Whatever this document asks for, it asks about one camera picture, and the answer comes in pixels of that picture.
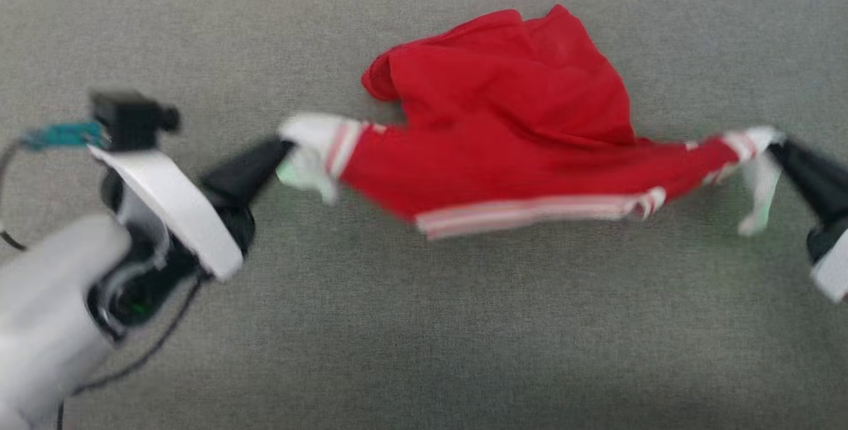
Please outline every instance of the gray textile background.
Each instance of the gray textile background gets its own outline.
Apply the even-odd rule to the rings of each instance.
[[[196,174],[296,107],[400,120],[358,83],[378,53],[557,2],[623,75],[641,134],[772,123],[848,160],[846,0],[0,0],[0,141],[84,117],[90,86],[133,86],[182,108],[164,149]],[[11,179],[27,241],[98,206],[82,152],[25,156]],[[806,277],[812,216],[784,182],[746,240],[747,207],[733,182],[646,223],[427,243],[351,192],[331,209],[272,186],[241,274],[142,373],[70,400],[66,428],[845,428],[848,308]]]

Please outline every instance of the red fabric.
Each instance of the red fabric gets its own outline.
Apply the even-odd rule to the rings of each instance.
[[[484,201],[639,194],[666,200],[738,161],[639,139],[624,84],[582,23],[497,11],[379,56],[362,83],[406,126],[366,128],[341,179],[406,219]]]

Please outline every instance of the wire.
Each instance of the wire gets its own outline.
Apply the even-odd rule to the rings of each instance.
[[[170,322],[168,328],[162,333],[162,336],[152,345],[148,351],[144,353],[142,357],[136,360],[134,363],[129,364],[129,366],[124,367],[121,370],[114,374],[110,374],[108,376],[104,376],[104,378],[96,379],[95,381],[88,382],[88,384],[83,385],[80,388],[77,388],[72,394],[72,396],[85,394],[87,392],[91,392],[94,390],[100,390],[100,388],[106,387],[106,385],[114,384],[115,382],[121,381],[128,376],[133,375],[138,372],[145,366],[148,361],[160,351],[163,346],[166,344],[167,340],[174,334],[176,328],[179,327],[182,319],[184,319],[188,313],[188,309],[191,308],[191,304],[194,303],[195,298],[197,297],[197,293],[200,291],[200,288],[203,287],[203,284],[209,281],[209,276],[207,275],[198,275],[194,284],[191,285],[191,289],[188,291],[187,296],[185,297],[185,301],[183,301],[180,310],[176,313],[173,321]],[[62,426],[64,424],[64,402],[61,403],[60,407],[58,407],[58,417],[56,418],[56,430],[62,430]]]
[[[6,149],[3,150],[3,155],[0,155],[0,201],[2,201],[3,198],[3,180],[6,178],[6,172],[9,169],[9,164],[12,162],[12,158],[15,157],[15,154],[21,149],[21,146],[23,146],[23,142],[21,140],[15,140],[6,146]],[[13,238],[9,232],[6,231],[6,228],[3,226],[2,219],[0,219],[0,238],[3,238],[4,242],[18,251],[25,251],[25,249],[27,249],[26,246],[21,244],[21,242]]]

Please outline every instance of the gray fabric surface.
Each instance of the gray fabric surface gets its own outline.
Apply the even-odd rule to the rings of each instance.
[[[0,141],[131,86],[182,108],[164,149],[196,174],[297,107],[400,120],[358,82],[378,53],[557,2],[623,75],[639,133],[771,123],[848,159],[845,0],[0,0]],[[25,156],[6,222],[31,242],[97,209],[97,171]],[[272,186],[241,274],[142,373],[70,400],[66,428],[844,428],[848,310],[806,277],[812,216],[784,182],[743,239],[747,207],[732,182],[646,223],[427,243],[352,192]]]

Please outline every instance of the teal connector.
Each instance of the teal connector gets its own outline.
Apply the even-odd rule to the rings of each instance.
[[[33,151],[57,146],[103,146],[103,131],[97,122],[55,124],[24,134],[21,142]]]

